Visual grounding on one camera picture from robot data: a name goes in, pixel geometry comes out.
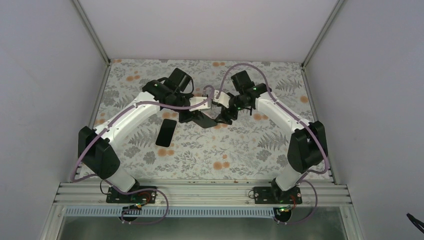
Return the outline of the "phone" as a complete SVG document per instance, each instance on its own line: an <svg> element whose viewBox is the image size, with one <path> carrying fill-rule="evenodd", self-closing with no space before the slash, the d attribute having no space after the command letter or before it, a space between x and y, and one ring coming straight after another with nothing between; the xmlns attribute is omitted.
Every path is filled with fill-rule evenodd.
<svg viewBox="0 0 424 240"><path fill-rule="evenodd" d="M177 127L177 121L164 119L158 131L155 144L159 147L168 148L171 146L173 136Z"/></svg>

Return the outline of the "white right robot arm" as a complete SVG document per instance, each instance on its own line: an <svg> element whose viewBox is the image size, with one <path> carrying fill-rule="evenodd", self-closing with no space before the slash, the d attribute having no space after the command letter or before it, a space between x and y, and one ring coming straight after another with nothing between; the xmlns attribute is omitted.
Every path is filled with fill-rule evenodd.
<svg viewBox="0 0 424 240"><path fill-rule="evenodd" d="M215 119L216 122L230 125L237 119L239 111L257 110L290 134L286 155L288 164L271 182L271 198L274 202L282 204L289 199L290 190L308 173L313 172L313 166L323 162L323 170L317 170L315 173L324 174L328 171L325 127L320 121L311 122L302 118L278 100L267 80L255 84L243 70L233 75L231 81L237 95L225 93L221 87L213 94L212 102L221 106L221 113Z"/></svg>

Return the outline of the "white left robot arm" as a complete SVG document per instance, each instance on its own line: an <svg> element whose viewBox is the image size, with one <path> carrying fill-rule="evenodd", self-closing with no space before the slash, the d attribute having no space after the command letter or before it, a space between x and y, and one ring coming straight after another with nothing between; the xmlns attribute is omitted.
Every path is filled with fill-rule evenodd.
<svg viewBox="0 0 424 240"><path fill-rule="evenodd" d="M204 97L184 93L193 79L179 68L169 77L151 80L124 109L95 128L83 127L78 133L78 160L119 192L124 201L131 203L139 197L138 181L121 165L115 150L142 122L162 109L175 110L189 121L211 107L215 89L204 87Z"/></svg>

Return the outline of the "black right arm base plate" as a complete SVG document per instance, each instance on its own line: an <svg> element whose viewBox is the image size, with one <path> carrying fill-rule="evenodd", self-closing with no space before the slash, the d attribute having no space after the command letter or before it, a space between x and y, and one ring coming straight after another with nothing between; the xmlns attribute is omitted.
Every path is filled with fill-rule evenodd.
<svg viewBox="0 0 424 240"><path fill-rule="evenodd" d="M299 187L295 186L287 191L270 186L255 186L252 188L252 198L257 205L271 204L302 204L302 194Z"/></svg>

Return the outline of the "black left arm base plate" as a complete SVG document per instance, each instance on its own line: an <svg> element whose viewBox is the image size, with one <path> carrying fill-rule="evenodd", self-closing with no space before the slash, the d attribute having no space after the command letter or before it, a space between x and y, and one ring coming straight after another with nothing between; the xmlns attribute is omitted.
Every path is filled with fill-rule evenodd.
<svg viewBox="0 0 424 240"><path fill-rule="evenodd" d="M157 196L156 186L140 186L136 193L122 194L113 187L108 189L105 202L108 204L145 205L154 204Z"/></svg>

